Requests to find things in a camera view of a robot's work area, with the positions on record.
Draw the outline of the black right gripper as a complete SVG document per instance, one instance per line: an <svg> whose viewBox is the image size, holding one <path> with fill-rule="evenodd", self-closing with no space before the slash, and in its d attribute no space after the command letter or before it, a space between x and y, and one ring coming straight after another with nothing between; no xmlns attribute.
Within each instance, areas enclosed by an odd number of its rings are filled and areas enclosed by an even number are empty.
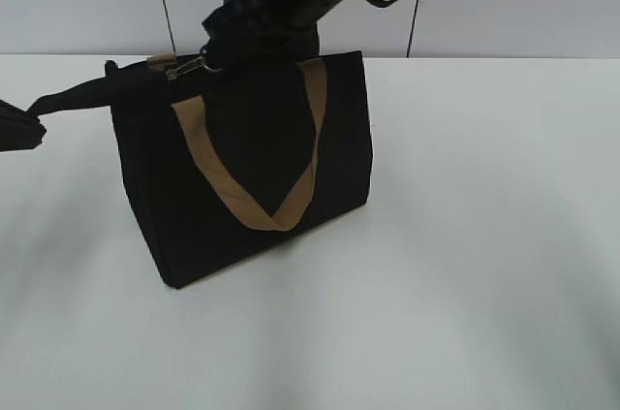
<svg viewBox="0 0 620 410"><path fill-rule="evenodd" d="M223 71L260 61L301 61L320 53L318 26L292 28L277 20L264 0L223 0L202 22L208 41L201 62Z"/></svg>

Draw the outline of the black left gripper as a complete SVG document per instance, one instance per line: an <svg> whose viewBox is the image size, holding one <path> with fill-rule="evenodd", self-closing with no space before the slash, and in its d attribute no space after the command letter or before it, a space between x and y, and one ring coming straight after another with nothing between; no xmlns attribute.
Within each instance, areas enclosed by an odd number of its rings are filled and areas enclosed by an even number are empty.
<svg viewBox="0 0 620 410"><path fill-rule="evenodd" d="M20 110L1 101L1 150L34 149L43 142L47 132L32 110Z"/></svg>

